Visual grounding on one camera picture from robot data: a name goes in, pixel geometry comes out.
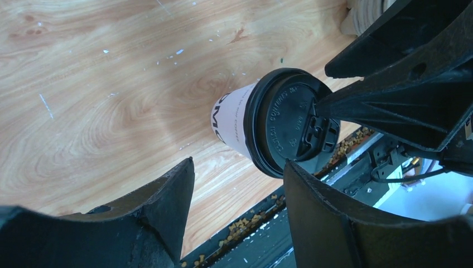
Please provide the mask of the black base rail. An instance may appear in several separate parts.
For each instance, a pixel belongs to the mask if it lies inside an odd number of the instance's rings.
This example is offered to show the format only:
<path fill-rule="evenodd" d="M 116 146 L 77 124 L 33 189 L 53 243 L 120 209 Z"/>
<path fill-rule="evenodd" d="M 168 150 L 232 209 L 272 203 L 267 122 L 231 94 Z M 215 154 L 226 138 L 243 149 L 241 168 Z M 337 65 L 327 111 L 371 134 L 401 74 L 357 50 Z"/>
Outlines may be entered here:
<path fill-rule="evenodd" d="M 252 209 L 186 255 L 178 267 L 295 267 L 293 240 L 305 235 L 298 222 L 320 219 L 310 186 L 320 181 L 367 205 L 380 206 L 400 187 L 404 173 L 419 159 L 404 156 L 392 138 L 358 128 L 336 146 L 322 172 L 289 180 Z"/>

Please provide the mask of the white paper coffee cup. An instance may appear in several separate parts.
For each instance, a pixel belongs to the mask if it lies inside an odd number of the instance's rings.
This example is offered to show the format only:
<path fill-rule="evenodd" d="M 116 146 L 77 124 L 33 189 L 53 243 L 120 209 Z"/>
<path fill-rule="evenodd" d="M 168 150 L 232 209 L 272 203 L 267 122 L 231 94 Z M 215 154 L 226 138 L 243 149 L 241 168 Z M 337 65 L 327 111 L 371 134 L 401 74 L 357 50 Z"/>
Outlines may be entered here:
<path fill-rule="evenodd" d="M 210 113 L 211 128 L 217 138 L 233 150 L 250 159 L 244 133 L 244 115 L 248 98 L 256 83 L 222 96 Z"/>

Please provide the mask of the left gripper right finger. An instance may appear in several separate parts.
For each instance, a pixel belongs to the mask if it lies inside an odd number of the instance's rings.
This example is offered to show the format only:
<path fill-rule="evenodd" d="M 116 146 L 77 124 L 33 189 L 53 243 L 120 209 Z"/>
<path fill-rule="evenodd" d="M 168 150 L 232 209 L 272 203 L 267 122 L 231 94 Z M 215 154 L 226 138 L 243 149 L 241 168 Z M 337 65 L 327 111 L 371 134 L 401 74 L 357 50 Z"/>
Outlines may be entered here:
<path fill-rule="evenodd" d="M 283 184 L 312 175 L 287 161 Z M 472 216 L 419 221 L 373 208 L 317 181 L 311 201 L 320 217 L 298 222 L 297 267 L 471 267 Z"/>

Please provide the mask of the black plastic cup lid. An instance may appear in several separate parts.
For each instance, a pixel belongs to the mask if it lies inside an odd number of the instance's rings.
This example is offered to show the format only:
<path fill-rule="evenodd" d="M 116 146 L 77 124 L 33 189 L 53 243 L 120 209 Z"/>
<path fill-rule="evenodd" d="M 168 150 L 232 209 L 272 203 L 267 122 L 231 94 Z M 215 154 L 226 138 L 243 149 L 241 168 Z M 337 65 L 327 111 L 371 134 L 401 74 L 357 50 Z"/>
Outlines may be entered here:
<path fill-rule="evenodd" d="M 280 179 L 287 160 L 310 174 L 327 165 L 341 123 L 319 116 L 316 106 L 331 93 L 322 81 L 296 68 L 279 68 L 260 79 L 248 98 L 243 129 L 249 156 L 261 172 Z"/>

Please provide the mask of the brown pulp cup carrier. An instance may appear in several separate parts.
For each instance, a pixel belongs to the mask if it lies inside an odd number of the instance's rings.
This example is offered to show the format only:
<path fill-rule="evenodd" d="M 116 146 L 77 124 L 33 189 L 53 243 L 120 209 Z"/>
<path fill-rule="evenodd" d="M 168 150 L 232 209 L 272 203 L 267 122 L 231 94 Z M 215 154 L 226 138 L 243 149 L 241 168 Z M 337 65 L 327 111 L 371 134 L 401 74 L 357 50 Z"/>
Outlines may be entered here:
<path fill-rule="evenodd" d="M 395 0 L 348 0 L 348 13 L 340 25 L 344 35 L 360 36 Z"/>

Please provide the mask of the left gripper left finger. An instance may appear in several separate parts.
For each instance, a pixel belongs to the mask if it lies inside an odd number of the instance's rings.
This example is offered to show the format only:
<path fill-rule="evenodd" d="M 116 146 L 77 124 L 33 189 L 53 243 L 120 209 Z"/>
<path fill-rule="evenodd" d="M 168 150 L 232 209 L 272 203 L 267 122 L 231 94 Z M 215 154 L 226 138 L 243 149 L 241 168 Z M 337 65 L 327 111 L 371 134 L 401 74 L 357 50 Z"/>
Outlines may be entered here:
<path fill-rule="evenodd" d="M 174 267 L 194 190 L 192 158 L 87 213 L 1 206 L 2 267 Z"/>

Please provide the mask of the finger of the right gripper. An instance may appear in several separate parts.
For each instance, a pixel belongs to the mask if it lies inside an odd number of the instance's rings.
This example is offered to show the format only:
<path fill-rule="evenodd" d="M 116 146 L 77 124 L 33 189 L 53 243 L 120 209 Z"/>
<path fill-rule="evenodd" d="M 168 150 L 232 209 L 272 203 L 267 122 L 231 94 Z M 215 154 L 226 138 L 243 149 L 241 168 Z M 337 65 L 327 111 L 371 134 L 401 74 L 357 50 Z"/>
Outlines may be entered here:
<path fill-rule="evenodd" d="M 325 65 L 332 78 L 370 76 L 432 41 L 472 1 L 395 1 Z"/>
<path fill-rule="evenodd" d="M 319 116 L 355 122 L 440 151 L 472 112 L 472 12 L 462 12 L 403 60 L 322 99 Z"/>

